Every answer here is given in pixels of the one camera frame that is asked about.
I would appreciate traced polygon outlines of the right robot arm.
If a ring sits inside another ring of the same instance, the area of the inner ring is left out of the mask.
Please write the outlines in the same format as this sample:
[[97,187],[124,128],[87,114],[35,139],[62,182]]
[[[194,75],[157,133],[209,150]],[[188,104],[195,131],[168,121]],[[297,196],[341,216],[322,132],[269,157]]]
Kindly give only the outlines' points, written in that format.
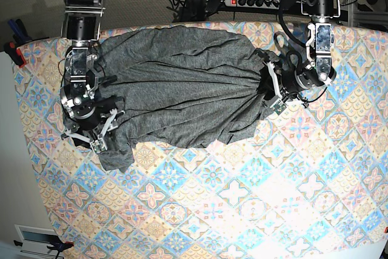
[[94,45],[99,41],[103,0],[64,0],[65,20],[62,36],[71,42],[64,60],[60,89],[61,106],[66,120],[63,138],[77,146],[88,147],[95,154],[107,151],[106,136],[118,128],[117,117],[123,114],[116,104],[121,97],[104,98],[100,89],[116,81],[97,69],[100,54]]

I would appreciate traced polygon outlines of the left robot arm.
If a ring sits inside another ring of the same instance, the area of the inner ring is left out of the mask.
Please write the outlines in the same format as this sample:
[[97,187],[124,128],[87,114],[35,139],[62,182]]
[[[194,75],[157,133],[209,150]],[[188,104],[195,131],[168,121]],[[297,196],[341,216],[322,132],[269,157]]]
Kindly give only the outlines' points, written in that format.
[[[284,11],[299,4],[301,14],[311,18],[307,25],[306,41],[292,35],[284,18]],[[314,87],[327,90],[336,77],[332,67],[331,49],[334,34],[330,20],[341,15],[340,0],[279,0],[278,17],[284,33],[291,41],[304,49],[306,55],[289,50],[285,64],[267,62],[266,66],[272,80],[272,93],[267,106],[276,114],[281,114],[287,106],[301,104],[308,107],[311,101],[302,92]]]

